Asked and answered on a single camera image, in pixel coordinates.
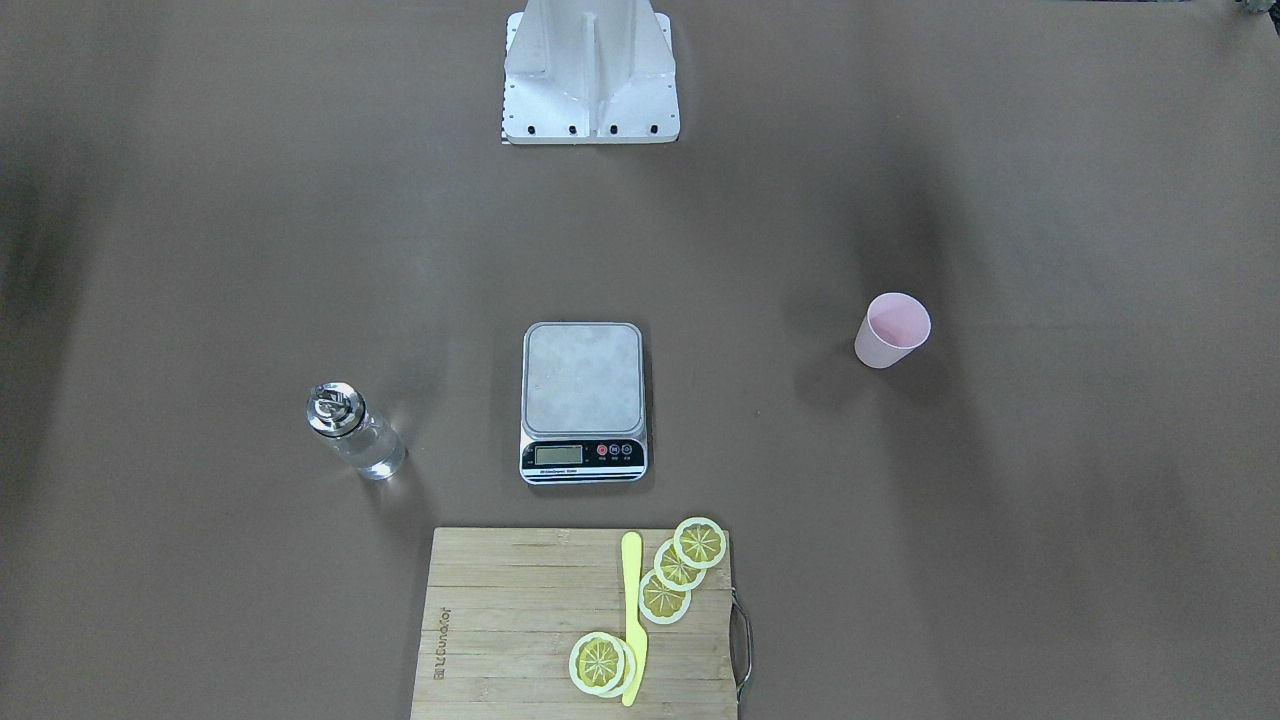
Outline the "pink plastic cup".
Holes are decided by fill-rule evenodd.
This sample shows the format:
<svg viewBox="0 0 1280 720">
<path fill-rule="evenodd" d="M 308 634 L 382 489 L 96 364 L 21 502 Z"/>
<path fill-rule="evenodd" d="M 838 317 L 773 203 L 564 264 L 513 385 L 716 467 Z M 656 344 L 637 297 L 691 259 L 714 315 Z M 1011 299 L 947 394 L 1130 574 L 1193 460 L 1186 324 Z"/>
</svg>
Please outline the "pink plastic cup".
<svg viewBox="0 0 1280 720">
<path fill-rule="evenodd" d="M 886 369 L 923 346 L 932 332 L 932 318 L 915 297 L 888 292 L 874 297 L 854 341 L 860 363 Z"/>
</svg>

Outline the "glass sauce bottle metal cap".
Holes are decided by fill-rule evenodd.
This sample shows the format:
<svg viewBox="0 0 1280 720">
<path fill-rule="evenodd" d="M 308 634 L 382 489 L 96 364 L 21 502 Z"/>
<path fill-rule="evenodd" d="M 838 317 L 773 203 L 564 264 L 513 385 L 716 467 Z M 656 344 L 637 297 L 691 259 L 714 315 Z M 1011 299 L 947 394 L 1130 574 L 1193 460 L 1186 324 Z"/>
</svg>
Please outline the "glass sauce bottle metal cap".
<svg viewBox="0 0 1280 720">
<path fill-rule="evenodd" d="M 306 419 L 317 437 L 366 480 L 387 480 L 407 451 L 389 421 L 353 386 L 328 382 L 312 387 Z"/>
</svg>

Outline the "digital kitchen scale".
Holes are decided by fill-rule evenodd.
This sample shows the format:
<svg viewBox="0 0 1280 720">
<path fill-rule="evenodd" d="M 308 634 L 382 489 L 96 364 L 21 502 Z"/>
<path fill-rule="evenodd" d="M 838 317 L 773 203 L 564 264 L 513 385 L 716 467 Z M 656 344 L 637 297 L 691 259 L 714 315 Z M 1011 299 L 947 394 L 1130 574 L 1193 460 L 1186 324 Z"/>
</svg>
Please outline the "digital kitchen scale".
<svg viewBox="0 0 1280 720">
<path fill-rule="evenodd" d="M 529 486 L 630 483 L 650 465 L 643 333 L 538 322 L 524 334 L 518 474 Z"/>
</svg>

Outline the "yellow plastic knife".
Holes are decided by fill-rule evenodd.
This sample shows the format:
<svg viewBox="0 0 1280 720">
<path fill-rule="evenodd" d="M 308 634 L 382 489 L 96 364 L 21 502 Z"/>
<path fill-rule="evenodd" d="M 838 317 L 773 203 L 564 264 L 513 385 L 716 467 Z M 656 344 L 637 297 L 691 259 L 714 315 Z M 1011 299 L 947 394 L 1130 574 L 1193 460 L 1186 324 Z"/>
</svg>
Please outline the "yellow plastic knife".
<svg viewBox="0 0 1280 720">
<path fill-rule="evenodd" d="M 634 706 L 646 666 L 648 633 L 640 623 L 640 598 L 643 578 L 643 537 L 635 532 L 626 532 L 620 542 L 621 562 L 623 573 L 623 614 L 625 614 L 625 642 L 634 653 L 634 678 L 627 683 L 621 696 L 625 707 Z"/>
</svg>

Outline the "lemon slice top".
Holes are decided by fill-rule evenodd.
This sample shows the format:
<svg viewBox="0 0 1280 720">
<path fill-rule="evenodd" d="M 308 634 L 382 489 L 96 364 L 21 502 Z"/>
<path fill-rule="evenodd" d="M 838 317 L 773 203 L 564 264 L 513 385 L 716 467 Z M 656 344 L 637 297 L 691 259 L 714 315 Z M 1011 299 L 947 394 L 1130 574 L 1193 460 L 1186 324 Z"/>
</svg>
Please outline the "lemon slice top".
<svg viewBox="0 0 1280 720">
<path fill-rule="evenodd" d="M 730 539 L 723 528 L 705 516 L 682 520 L 675 528 L 672 541 L 680 562 L 696 570 L 717 566 L 730 548 Z"/>
</svg>

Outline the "bamboo cutting board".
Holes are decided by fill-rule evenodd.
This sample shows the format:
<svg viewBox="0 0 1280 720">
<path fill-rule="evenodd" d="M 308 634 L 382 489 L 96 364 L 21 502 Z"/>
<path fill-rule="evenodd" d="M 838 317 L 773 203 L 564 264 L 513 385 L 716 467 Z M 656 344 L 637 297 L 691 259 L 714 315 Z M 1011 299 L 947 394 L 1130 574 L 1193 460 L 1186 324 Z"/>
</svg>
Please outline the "bamboo cutting board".
<svg viewBox="0 0 1280 720">
<path fill-rule="evenodd" d="M 637 698 L 580 692 L 570 651 L 589 632 L 625 638 L 621 529 L 439 528 L 433 537 L 413 719 L 736 719 L 753 629 L 726 555 L 677 623 L 641 618 Z"/>
</svg>

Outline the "lemon slice behind front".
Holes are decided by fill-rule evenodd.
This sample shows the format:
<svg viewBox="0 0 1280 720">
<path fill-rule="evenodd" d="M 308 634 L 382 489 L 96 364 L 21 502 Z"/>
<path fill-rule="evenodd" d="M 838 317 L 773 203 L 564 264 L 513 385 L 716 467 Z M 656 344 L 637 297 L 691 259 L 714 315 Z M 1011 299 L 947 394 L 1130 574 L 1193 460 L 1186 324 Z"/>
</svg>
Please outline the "lemon slice behind front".
<svg viewBox="0 0 1280 720">
<path fill-rule="evenodd" d="M 621 650 L 621 659 L 623 661 L 623 669 L 620 674 L 617 683 L 605 692 L 600 693 L 602 698 L 617 698 L 621 697 L 634 683 L 637 675 L 637 660 L 634 648 L 626 641 L 616 639 L 616 644 Z"/>
</svg>

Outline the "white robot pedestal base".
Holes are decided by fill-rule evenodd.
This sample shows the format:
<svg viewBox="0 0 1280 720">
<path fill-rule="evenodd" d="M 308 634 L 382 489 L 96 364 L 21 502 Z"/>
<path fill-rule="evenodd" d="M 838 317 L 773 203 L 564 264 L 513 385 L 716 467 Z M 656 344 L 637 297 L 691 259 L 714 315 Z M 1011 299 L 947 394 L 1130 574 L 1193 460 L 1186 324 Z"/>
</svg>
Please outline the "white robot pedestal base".
<svg viewBox="0 0 1280 720">
<path fill-rule="evenodd" d="M 673 143 L 673 26 L 649 1 L 529 1 L 506 19 L 500 138 L 511 145 Z"/>
</svg>

